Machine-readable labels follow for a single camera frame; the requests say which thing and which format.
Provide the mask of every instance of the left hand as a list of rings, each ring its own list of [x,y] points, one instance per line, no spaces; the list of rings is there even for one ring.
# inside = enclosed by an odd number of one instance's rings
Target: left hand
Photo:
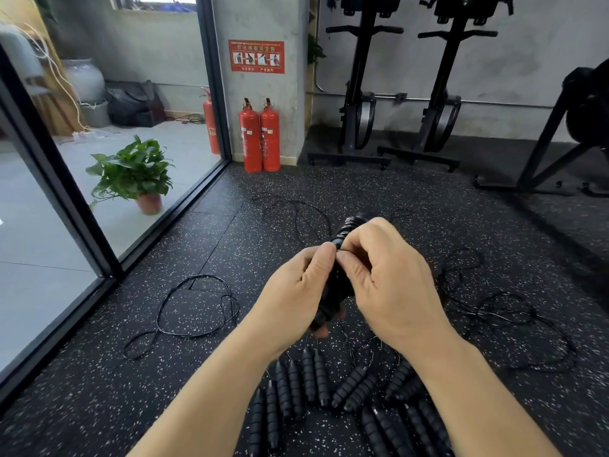
[[[326,242],[297,253],[270,277],[241,325],[261,337],[273,359],[293,345],[315,318],[324,285],[334,265],[336,247]],[[322,327],[314,335],[328,336]]]

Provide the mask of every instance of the forearm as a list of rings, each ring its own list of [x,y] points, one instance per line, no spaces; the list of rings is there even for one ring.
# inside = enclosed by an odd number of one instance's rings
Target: forearm
[[[460,457],[560,455],[494,374],[476,347],[456,333],[412,356]]]
[[[247,406],[272,357],[246,321],[184,385],[130,457],[231,456]]]

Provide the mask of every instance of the potted plant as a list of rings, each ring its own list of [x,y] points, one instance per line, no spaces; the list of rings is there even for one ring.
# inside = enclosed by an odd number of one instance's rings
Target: potted plant
[[[103,200],[121,197],[134,199],[144,215],[156,215],[163,208],[161,194],[167,195],[173,187],[167,176],[167,167],[173,166],[163,155],[158,141],[135,141],[116,154],[91,154],[97,160],[86,169],[87,174],[100,176],[91,195],[93,208]]]

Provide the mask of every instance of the hand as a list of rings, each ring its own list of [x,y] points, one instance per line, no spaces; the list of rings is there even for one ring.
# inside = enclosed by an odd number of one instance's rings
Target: hand
[[[447,336],[458,337],[427,262],[387,220],[374,218],[352,231],[336,260],[370,328],[409,361]]]
[[[241,325],[255,330],[273,360],[309,328],[335,258],[336,246],[329,242],[302,250],[275,271],[244,318]],[[328,329],[315,335],[327,336]]]

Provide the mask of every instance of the right hand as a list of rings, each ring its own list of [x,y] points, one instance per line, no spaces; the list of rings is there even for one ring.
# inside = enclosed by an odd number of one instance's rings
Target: right hand
[[[409,361],[442,340],[459,337],[442,308],[429,265],[384,218],[352,231],[336,260],[372,331]]]

